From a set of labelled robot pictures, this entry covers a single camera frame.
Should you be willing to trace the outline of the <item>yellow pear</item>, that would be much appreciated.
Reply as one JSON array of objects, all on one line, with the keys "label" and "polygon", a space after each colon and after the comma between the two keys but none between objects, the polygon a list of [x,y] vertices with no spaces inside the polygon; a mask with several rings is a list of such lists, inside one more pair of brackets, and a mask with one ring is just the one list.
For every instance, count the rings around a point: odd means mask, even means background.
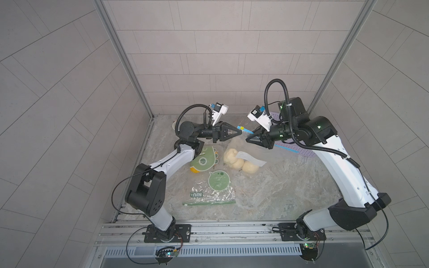
[{"label": "yellow pear", "polygon": [[230,165],[230,167],[235,170],[240,170],[244,166],[244,163],[245,163],[244,159],[237,159],[234,163]]},{"label": "yellow pear", "polygon": [[252,162],[244,161],[242,171],[247,174],[255,174],[259,170],[259,168],[259,166],[253,164]]},{"label": "yellow pear", "polygon": [[234,148],[229,148],[225,151],[223,160],[225,164],[232,165],[238,161],[238,158],[236,155],[238,154],[238,151]]}]

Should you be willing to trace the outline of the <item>clear bag blue zip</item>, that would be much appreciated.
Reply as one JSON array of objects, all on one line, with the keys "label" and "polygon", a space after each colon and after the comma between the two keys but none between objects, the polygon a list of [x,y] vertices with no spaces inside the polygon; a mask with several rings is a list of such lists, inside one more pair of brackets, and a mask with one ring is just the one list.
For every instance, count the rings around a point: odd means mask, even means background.
[{"label": "clear bag blue zip", "polygon": [[267,170],[267,168],[269,167],[271,168],[273,166],[276,166],[279,163],[293,156],[298,155],[297,153],[293,153],[281,147],[274,146],[273,149],[266,149],[258,145],[249,144],[246,142],[246,138],[250,134],[252,134],[252,132],[241,126],[238,126],[237,128],[242,131],[242,134],[240,136],[232,138],[227,149],[229,148],[236,149],[238,151],[238,154],[236,155],[238,159],[244,159],[244,161],[249,161],[259,166],[260,168],[255,174],[261,173]]}]

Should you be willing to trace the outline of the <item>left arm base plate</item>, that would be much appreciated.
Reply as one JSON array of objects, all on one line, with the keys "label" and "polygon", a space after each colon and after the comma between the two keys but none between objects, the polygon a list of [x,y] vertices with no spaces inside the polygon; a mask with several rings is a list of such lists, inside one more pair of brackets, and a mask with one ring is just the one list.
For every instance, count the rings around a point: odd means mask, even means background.
[{"label": "left arm base plate", "polygon": [[174,227],[161,231],[153,224],[149,225],[144,233],[145,243],[175,243],[189,242],[192,231],[191,224],[175,224]]}]

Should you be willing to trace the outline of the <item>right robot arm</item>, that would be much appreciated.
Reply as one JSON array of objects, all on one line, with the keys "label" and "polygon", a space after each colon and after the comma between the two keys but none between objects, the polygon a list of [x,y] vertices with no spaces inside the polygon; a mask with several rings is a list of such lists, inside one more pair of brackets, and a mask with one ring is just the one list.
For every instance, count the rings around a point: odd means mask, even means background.
[{"label": "right robot arm", "polygon": [[310,119],[299,97],[278,105],[280,123],[274,124],[263,107],[248,114],[260,126],[246,141],[272,149],[275,142],[293,139],[299,147],[312,150],[326,166],[342,198],[334,205],[309,211],[297,219],[297,229],[318,231],[339,226],[352,231],[369,223],[391,203],[387,193],[378,192],[363,176],[358,165],[346,152],[332,123],[323,116]]}]

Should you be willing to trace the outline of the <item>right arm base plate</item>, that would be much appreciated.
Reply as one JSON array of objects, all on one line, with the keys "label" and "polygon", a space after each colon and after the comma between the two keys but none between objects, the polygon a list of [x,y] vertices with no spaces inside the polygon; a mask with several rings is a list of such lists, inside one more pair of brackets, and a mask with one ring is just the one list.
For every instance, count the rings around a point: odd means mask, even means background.
[{"label": "right arm base plate", "polygon": [[325,231],[311,231],[307,227],[296,222],[279,223],[272,227],[271,230],[279,233],[282,241],[315,241],[321,242],[326,240]]}]

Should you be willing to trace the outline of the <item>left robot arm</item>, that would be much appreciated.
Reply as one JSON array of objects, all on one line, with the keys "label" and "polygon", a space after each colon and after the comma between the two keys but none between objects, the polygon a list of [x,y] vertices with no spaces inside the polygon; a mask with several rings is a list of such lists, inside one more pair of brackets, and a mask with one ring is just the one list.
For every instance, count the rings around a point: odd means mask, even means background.
[{"label": "left robot arm", "polygon": [[242,131],[226,122],[205,126],[183,122],[178,127],[174,151],[150,165],[139,164],[130,179],[125,202],[142,212],[156,230],[170,237],[175,227],[175,218],[164,208],[166,182],[182,166],[194,160],[203,149],[202,138],[213,142],[227,141],[242,134]]}]

